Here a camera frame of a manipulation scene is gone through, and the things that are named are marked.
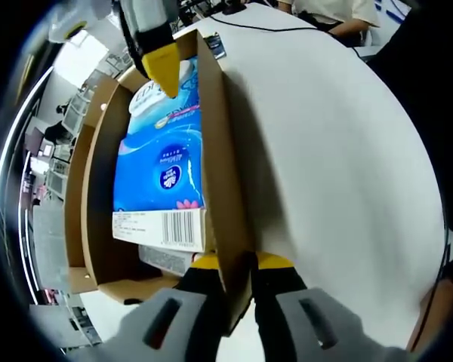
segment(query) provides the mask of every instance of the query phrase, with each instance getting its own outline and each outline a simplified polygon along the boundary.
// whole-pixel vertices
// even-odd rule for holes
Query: barcode
[[[163,244],[193,246],[193,214],[189,211],[163,213]]]

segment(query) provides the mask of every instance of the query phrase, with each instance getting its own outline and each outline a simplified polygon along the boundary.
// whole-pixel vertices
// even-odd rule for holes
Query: white table
[[[256,4],[215,17],[308,26]],[[220,65],[236,105],[231,119],[259,248],[294,260],[306,284],[351,308],[372,338],[405,346],[443,247],[435,176],[408,116],[353,51],[326,34],[212,19],[193,27],[218,32],[226,50]],[[98,333],[110,336],[128,308],[96,313],[99,302],[88,299]],[[248,316],[223,339],[219,360],[263,359],[253,308]],[[101,330],[106,318],[114,321]]]

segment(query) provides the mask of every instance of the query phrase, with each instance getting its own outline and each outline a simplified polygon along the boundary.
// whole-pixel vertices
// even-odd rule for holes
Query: black cable
[[[263,30],[265,32],[293,32],[293,31],[296,31],[296,30],[315,30],[316,32],[322,32],[324,34],[330,35],[332,38],[334,38],[335,40],[339,41],[339,39],[337,39],[332,34],[329,34],[328,32],[324,32],[323,30],[320,30],[320,29],[317,29],[317,28],[313,28],[311,26],[300,26],[298,28],[270,29],[270,28],[261,28],[259,26],[250,26],[250,25],[243,25],[243,24],[228,23],[227,21],[223,21],[223,20],[217,19],[216,17],[213,17],[213,15],[211,15],[210,18],[213,19],[214,21],[218,22],[218,23],[222,23],[222,24],[225,24],[225,25],[236,26],[237,28],[244,28],[244,29]],[[357,57],[360,60],[362,60],[361,56],[359,55],[358,51],[355,48],[349,48],[349,49],[352,49],[354,51],[354,53],[356,53]]]
[[[414,351],[414,349],[418,345],[418,342],[420,341],[421,334],[423,334],[423,330],[424,330],[424,327],[426,326],[428,316],[430,315],[430,309],[431,309],[431,305],[433,304],[433,300],[434,300],[435,293],[436,293],[436,288],[438,287],[438,284],[441,281],[442,276],[443,276],[443,268],[449,262],[449,256],[448,256],[450,253],[449,229],[448,229],[448,222],[446,219],[446,212],[445,212],[445,208],[443,205],[444,205],[444,203],[442,202],[443,219],[445,221],[445,247],[443,249],[443,256],[441,258],[441,264],[438,269],[438,275],[436,276],[435,284],[433,285],[433,289],[431,290],[430,299],[428,300],[428,305],[426,307],[426,311],[424,311],[423,319],[421,320],[421,324],[420,324],[420,329],[418,331],[418,334],[416,335],[416,338],[413,341],[413,346],[411,347],[411,352]]]

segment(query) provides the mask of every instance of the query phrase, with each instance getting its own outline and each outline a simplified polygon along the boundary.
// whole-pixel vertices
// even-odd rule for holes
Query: pink flower graphic
[[[186,200],[181,202],[181,201],[176,201],[176,206],[178,210],[183,210],[183,209],[197,209],[199,207],[198,201],[190,202],[189,200]]]

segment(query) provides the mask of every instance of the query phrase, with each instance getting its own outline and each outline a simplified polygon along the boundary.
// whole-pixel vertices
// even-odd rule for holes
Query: white shirt
[[[379,26],[374,0],[279,0],[295,6],[298,13],[306,11],[320,23],[342,23],[351,19],[364,20]]]

